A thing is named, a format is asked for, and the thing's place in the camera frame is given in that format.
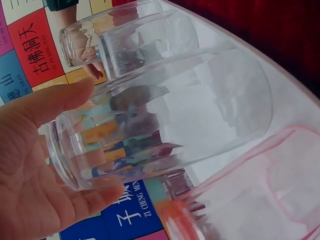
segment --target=yellow square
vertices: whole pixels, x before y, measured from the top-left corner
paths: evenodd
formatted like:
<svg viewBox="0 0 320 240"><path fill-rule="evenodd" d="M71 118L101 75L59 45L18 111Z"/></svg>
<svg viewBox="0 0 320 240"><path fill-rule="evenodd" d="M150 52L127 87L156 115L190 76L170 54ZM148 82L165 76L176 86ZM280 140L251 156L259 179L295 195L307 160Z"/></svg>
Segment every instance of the yellow square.
<svg viewBox="0 0 320 240"><path fill-rule="evenodd" d="M125 156L126 151L124 148L120 148L114 151L107 151L104 153L104 159L107 163L124 158Z"/></svg>
<svg viewBox="0 0 320 240"><path fill-rule="evenodd" d="M58 76L52 80L49 80L49 81L46 81L40 85L37 85L37 86L34 86L32 88L32 91L38 91L40 89L45 89L45 88L48 88L48 87L51 87L53 85L58 85L58 84L68 84L68 81L67 81L67 78L65 75L62 75L62 76Z"/></svg>
<svg viewBox="0 0 320 240"><path fill-rule="evenodd" d="M68 72L65 74L65 76L66 76L68 83L70 83L70 84L78 82L81 79L91 77L83 68L79 68L77 70ZM106 81L107 81L106 74L103 71L103 77L99 78L98 80L95 80L94 84L97 85L97 84L101 84Z"/></svg>
<svg viewBox="0 0 320 240"><path fill-rule="evenodd" d="M111 0L90 0L92 14L112 8Z"/></svg>

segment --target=clear glass cup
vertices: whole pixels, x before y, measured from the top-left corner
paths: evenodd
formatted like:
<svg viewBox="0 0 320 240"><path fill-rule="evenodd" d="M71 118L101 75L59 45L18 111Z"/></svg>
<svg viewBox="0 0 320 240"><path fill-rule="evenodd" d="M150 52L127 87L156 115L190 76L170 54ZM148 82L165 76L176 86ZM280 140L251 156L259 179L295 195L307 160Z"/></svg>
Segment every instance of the clear glass cup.
<svg viewBox="0 0 320 240"><path fill-rule="evenodd" d="M62 29L60 45L69 67L101 61L98 35L148 15L162 12L156 0L140 0L88 16Z"/></svg>
<svg viewBox="0 0 320 240"><path fill-rule="evenodd" d="M262 137L271 118L260 64L226 42L98 85L86 104L46 125L46 139L61 178L83 190L227 152Z"/></svg>
<svg viewBox="0 0 320 240"><path fill-rule="evenodd" d="M171 239L318 239L319 146L308 127L280 130L163 209Z"/></svg>
<svg viewBox="0 0 320 240"><path fill-rule="evenodd" d="M106 76L115 80L166 58L199 48L190 19L169 10L123 24L99 36Z"/></svg>

